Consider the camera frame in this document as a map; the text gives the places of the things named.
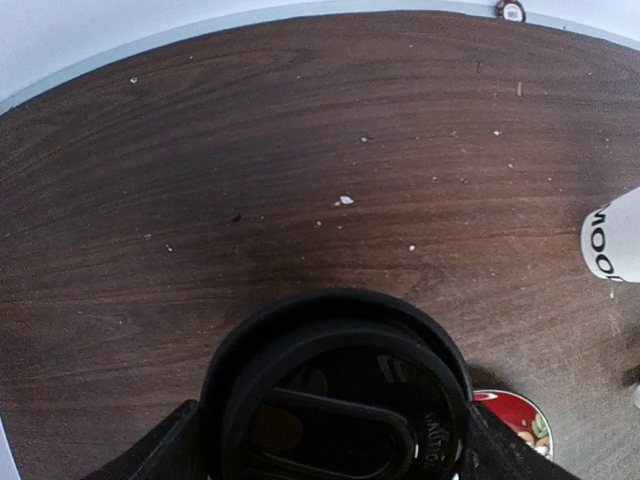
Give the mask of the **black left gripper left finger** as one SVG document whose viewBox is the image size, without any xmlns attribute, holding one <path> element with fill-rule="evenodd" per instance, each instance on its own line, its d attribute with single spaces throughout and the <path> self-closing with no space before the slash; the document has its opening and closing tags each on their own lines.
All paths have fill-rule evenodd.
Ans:
<svg viewBox="0 0 640 480">
<path fill-rule="evenodd" d="M 85 479 L 207 479 L 199 434 L 199 405 L 179 405 L 123 454 Z"/>
</svg>

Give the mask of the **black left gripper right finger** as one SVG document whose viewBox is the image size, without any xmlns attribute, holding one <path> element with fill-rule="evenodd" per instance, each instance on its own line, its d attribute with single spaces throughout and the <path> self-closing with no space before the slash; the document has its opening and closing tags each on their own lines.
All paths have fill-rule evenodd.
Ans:
<svg viewBox="0 0 640 480">
<path fill-rule="evenodd" d="M 578 480 L 525 443 L 479 402 L 469 404 L 462 480 Z"/>
</svg>

